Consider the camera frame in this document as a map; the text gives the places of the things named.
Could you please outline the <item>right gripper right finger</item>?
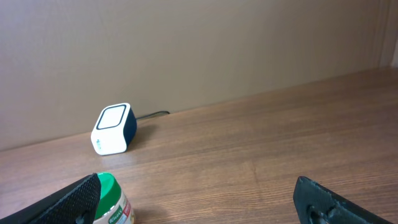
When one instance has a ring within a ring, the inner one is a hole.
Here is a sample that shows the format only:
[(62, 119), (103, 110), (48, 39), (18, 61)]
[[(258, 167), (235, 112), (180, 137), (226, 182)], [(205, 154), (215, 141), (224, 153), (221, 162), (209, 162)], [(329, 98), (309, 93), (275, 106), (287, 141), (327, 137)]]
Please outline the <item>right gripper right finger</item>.
[(293, 201), (301, 224), (391, 224), (305, 176), (297, 179)]

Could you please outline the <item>green lid jar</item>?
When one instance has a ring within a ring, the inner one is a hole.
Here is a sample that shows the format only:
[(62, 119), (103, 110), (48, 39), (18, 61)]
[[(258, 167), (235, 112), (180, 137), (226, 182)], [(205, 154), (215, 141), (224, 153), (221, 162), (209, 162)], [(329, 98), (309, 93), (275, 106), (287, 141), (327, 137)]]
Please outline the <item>green lid jar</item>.
[(109, 172), (98, 173), (101, 196), (94, 224), (134, 224), (134, 210), (115, 176)]

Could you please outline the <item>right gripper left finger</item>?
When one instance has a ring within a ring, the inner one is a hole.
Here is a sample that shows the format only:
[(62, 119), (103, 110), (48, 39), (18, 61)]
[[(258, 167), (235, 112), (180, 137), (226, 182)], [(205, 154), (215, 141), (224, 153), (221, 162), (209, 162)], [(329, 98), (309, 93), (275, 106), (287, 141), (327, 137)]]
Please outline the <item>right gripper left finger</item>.
[(96, 173), (62, 188), (38, 202), (1, 219), (1, 224), (92, 224), (100, 202)]

